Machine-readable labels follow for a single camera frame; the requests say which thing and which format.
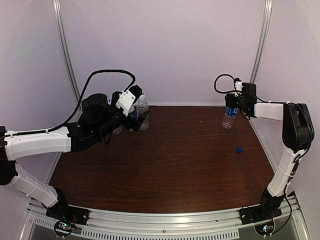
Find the clear plastic bottle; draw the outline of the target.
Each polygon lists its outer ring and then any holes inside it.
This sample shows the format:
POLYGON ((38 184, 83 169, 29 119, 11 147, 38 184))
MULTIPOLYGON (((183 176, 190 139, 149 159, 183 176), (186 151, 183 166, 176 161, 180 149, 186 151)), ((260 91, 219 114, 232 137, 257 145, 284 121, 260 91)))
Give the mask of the clear plastic bottle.
MULTIPOLYGON (((149 110, 149 104, 146 100, 146 96, 144 93, 141 94, 141 96, 139 97, 139 99, 137 101, 136 110, 137 110, 137 117, 139 117, 141 114, 144 114, 146 111, 149 110)), ((149 116, 147 115, 145 117, 142 125, 140 126, 140 130, 145 131, 148 128, 149 128, 149 116)))

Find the front aluminium rail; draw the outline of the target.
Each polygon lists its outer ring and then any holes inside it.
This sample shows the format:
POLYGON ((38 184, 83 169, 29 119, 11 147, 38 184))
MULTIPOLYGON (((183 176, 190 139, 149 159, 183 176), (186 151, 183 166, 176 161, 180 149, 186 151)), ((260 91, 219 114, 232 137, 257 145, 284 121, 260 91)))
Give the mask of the front aluminium rail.
POLYGON ((56 219, 32 199, 20 240, 308 240, 297 198, 281 204, 280 216, 243 224, 247 206, 194 213, 130 213, 90 208, 85 225, 71 232, 54 230, 56 219))

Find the Pepsi label plastic bottle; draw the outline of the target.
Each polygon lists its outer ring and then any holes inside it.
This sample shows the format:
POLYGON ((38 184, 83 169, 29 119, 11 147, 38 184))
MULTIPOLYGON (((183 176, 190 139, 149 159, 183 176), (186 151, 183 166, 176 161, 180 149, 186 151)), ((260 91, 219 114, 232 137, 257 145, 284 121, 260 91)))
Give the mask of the Pepsi label plastic bottle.
POLYGON ((132 105, 132 106, 130 107, 128 113, 129 113, 129 116, 130 116, 132 119, 134 119, 134 120, 137 119, 137 112, 136 112, 136 108, 135 108, 134 105, 132 105))

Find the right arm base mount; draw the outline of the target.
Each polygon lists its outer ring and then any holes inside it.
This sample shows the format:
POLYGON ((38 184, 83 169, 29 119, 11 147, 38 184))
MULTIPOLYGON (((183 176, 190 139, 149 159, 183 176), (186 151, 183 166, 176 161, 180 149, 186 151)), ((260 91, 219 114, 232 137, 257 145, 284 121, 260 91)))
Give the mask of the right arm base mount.
POLYGON ((274 234, 276 230, 275 217, 282 215, 279 208, 262 213, 258 205, 251 207, 245 205, 238 213, 242 225, 253 224, 255 232, 265 238, 274 234))

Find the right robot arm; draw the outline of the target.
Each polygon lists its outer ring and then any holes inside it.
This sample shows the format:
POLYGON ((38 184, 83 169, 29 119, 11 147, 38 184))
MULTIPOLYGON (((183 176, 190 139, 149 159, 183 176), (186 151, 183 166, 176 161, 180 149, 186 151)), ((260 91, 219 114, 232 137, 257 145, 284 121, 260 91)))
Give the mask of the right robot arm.
POLYGON ((262 101, 256 96, 227 93, 226 106, 237 108, 247 119, 259 118, 282 122, 283 152, 276 172, 263 190, 258 206, 249 207, 245 221, 262 221, 280 215, 280 205, 295 177, 300 160, 315 137, 308 106, 304 103, 262 101))

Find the blue label plastic bottle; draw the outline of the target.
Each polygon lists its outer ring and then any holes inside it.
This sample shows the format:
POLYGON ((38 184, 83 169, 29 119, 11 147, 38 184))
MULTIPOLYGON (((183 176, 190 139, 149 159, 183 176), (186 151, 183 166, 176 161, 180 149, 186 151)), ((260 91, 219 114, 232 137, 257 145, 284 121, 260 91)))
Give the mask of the blue label plastic bottle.
POLYGON ((225 109, 225 114, 222 120, 222 126, 225 129, 230 129, 233 126, 234 120, 238 113, 238 108, 227 106, 225 109))

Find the blue bottle cap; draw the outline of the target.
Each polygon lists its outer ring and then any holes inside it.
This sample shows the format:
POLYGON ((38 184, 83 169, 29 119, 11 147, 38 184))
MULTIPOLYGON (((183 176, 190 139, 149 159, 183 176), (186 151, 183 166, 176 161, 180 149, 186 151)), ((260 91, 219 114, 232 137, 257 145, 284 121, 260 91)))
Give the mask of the blue bottle cap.
POLYGON ((237 152, 238 154, 242 153, 242 152, 243 152, 243 148, 242 148, 242 147, 237 147, 237 148, 236 148, 236 152, 237 152))

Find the left aluminium frame post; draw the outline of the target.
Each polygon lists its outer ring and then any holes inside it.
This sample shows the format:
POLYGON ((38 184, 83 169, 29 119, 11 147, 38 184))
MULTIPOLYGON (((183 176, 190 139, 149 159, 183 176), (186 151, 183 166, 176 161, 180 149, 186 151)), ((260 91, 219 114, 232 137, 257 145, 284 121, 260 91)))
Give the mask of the left aluminium frame post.
POLYGON ((67 42, 67 37, 66 37, 66 31, 64 27, 64 22, 63 22, 63 14, 62 14, 62 7, 61 7, 61 1, 60 0, 53 0, 53 11, 54 11, 54 16, 55 16, 55 21, 57 25, 57 32, 59 36, 59 41, 61 45, 61 51, 62 51, 62 57, 64 60, 67 76, 71 85, 71 89, 73 92, 73 95, 75 97, 76 102, 80 100, 80 91, 78 88, 78 84, 75 78, 73 66, 72 66, 72 61, 71 61, 71 56, 69 53, 69 48, 68 48, 68 42, 67 42))

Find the right aluminium frame post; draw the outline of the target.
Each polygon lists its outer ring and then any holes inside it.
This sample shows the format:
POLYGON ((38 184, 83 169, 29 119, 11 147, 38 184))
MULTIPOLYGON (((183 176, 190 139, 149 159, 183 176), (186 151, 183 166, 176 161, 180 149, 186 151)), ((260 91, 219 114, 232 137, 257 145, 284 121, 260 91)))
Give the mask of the right aluminium frame post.
POLYGON ((248 29, 245 31, 245 37, 248 41, 245 52, 249 57, 245 72, 241 76, 241 80, 244 82, 256 83, 257 81, 270 31, 273 5, 272 0, 249 1, 246 10, 249 15, 248 29))

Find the clear bottle white cap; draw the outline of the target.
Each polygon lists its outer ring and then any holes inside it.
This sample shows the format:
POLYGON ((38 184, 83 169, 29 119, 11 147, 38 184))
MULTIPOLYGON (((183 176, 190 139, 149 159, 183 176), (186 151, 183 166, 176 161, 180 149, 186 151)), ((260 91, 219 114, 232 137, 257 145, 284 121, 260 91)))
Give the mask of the clear bottle white cap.
MULTIPOLYGON (((108 99, 107 100, 107 103, 108 105, 112 106, 112 100, 111 99, 108 99)), ((118 135, 122 132, 122 126, 120 125, 119 127, 115 128, 113 131, 112 131, 112 134, 113 135, 118 135)))

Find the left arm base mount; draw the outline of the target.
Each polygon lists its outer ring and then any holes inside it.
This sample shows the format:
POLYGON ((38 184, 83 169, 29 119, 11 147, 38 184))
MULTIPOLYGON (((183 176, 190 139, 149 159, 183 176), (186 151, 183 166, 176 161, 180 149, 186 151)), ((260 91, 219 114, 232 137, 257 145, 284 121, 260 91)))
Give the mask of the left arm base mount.
POLYGON ((89 217, 89 210, 81 207, 70 206, 68 201, 58 200, 52 207, 48 207, 42 203, 46 209, 46 216, 57 220, 53 226, 53 231, 57 237, 65 239, 70 236, 75 229, 79 229, 77 225, 85 226, 89 217))

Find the aluminium frame post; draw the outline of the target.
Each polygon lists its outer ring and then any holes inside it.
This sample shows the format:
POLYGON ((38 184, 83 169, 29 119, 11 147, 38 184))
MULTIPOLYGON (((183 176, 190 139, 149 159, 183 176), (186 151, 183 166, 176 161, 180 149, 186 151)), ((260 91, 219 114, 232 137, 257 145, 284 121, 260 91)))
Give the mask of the aluminium frame post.
POLYGON ((248 41, 245 52, 249 57, 245 72, 241 76, 241 80, 244 82, 256 83, 257 81, 270 31, 273 5, 272 0, 249 1, 246 10, 249 15, 248 29, 245 31, 245 37, 248 41))
POLYGON ((66 37, 66 31, 64 27, 64 22, 63 22, 63 14, 62 14, 62 7, 61 7, 61 1, 60 0, 53 0, 53 11, 54 11, 54 16, 55 16, 55 21, 57 25, 57 32, 59 36, 59 41, 61 45, 61 51, 62 51, 62 57, 64 60, 67 76, 71 85, 71 89, 73 92, 73 95, 75 97, 76 102, 80 100, 80 91, 78 88, 78 84, 75 78, 73 66, 72 66, 72 61, 71 61, 71 56, 69 53, 69 48, 68 48, 68 42, 67 42, 67 37, 66 37))

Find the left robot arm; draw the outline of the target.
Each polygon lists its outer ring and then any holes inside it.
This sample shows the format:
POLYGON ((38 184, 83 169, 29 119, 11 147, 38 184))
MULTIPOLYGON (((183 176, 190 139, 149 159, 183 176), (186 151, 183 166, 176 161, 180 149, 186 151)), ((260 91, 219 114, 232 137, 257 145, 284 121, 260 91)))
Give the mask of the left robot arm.
POLYGON ((105 94, 96 93, 81 103, 82 114, 77 122, 63 124, 57 130, 31 132, 6 131, 0 128, 0 184, 14 186, 26 196, 41 202, 55 218, 67 220, 72 215, 67 199, 57 187, 39 181, 25 171, 16 160, 22 157, 46 153, 73 153, 85 151, 96 143, 109 144, 119 126, 138 131, 149 115, 145 110, 139 117, 131 114, 131 108, 143 93, 133 90, 114 92, 111 102, 105 94))

